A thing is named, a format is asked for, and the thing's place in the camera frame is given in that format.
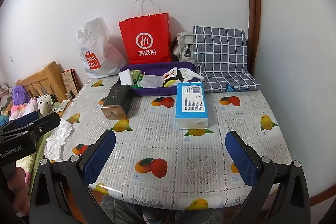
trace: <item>blue textured pad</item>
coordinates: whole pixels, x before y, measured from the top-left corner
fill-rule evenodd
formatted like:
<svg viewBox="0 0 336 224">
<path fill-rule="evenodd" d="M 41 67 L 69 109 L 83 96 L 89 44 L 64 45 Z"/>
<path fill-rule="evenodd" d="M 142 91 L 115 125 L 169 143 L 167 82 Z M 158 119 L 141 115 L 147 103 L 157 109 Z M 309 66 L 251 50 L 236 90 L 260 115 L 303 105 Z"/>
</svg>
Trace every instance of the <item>blue textured pad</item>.
<svg viewBox="0 0 336 224">
<path fill-rule="evenodd" d="M 245 184 L 252 186 L 252 188 L 256 186 L 258 182 L 258 168 L 231 131 L 225 136 L 225 146 Z"/>
<path fill-rule="evenodd" d="M 25 127 L 31 122 L 39 119 L 38 112 L 34 111 L 15 120 L 15 128 Z"/>
<path fill-rule="evenodd" d="M 100 146 L 93 152 L 92 156 L 83 168 L 83 182 L 86 186 L 95 183 L 107 159 L 110 157 L 116 146 L 116 135 L 110 130 Z"/>
</svg>

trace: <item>gray bag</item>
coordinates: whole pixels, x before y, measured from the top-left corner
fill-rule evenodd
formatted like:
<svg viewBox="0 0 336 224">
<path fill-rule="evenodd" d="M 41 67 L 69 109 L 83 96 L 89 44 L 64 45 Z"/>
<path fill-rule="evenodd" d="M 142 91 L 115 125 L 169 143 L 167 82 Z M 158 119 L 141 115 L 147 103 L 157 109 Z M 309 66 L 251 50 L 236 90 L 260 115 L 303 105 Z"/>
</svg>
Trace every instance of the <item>gray bag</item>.
<svg viewBox="0 0 336 224">
<path fill-rule="evenodd" d="M 190 32 L 178 33 L 172 45 L 173 55 L 175 55 L 178 58 L 179 62 L 194 63 L 193 44 L 194 44 L 194 37 L 192 33 Z"/>
</svg>

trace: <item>fruit print tablecloth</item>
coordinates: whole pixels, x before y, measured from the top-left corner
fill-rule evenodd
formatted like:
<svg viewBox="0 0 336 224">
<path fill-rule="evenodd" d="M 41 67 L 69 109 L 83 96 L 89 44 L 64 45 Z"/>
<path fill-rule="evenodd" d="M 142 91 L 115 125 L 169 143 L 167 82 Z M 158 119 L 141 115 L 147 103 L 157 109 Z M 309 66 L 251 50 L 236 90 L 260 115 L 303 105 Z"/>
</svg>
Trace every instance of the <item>fruit print tablecloth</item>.
<svg viewBox="0 0 336 224">
<path fill-rule="evenodd" d="M 92 189 L 127 202 L 176 210 L 240 204 L 251 187 L 244 184 L 225 148 L 230 130 L 259 155 L 282 164 L 292 161 L 259 90 L 207 93 L 208 129 L 178 130 L 176 96 L 134 97 L 128 120 L 108 120 L 101 106 L 118 78 L 91 80 L 64 115 L 74 131 L 66 140 L 62 160 L 83 153 L 106 129 L 112 128 L 117 136 Z"/>
</svg>

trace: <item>white bag handle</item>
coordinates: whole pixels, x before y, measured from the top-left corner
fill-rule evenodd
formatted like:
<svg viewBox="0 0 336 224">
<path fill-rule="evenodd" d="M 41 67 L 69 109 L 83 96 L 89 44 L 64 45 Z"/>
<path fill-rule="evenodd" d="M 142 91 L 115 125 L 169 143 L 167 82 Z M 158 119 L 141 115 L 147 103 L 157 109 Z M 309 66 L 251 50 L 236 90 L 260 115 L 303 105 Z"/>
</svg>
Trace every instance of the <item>white bag handle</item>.
<svg viewBox="0 0 336 224">
<path fill-rule="evenodd" d="M 152 1 L 152 0 L 149 0 L 149 1 L 152 3 L 153 8 L 154 8 L 154 14 L 156 15 L 156 9 L 155 9 L 155 6 L 154 6 L 153 1 Z M 132 7 L 131 17 L 130 17 L 131 20 L 132 20 L 133 9 L 134 9 L 134 6 L 135 6 L 136 2 L 138 2 L 138 3 L 137 3 L 138 18 L 140 17 L 140 16 L 139 16 L 139 0 L 136 0 L 136 1 L 134 2 L 134 4 L 133 4 L 133 7 Z M 146 2 L 146 4 L 147 4 L 147 8 L 148 8 L 148 15 L 151 16 L 151 14 L 150 14 L 150 12 L 149 12 L 149 6 L 148 6 L 148 3 L 147 3 L 147 0 L 145 0 L 145 2 Z"/>
</svg>

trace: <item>plaid fabric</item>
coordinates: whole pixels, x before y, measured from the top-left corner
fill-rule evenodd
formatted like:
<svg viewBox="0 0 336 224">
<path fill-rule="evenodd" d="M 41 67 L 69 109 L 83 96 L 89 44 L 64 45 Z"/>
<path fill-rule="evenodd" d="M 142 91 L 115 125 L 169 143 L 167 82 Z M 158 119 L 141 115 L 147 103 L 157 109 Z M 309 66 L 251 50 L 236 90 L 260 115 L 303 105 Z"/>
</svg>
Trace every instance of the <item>plaid fabric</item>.
<svg viewBox="0 0 336 224">
<path fill-rule="evenodd" d="M 194 62 L 201 66 L 207 92 L 258 90 L 247 72 L 245 32 L 238 29 L 193 27 Z"/>
</svg>

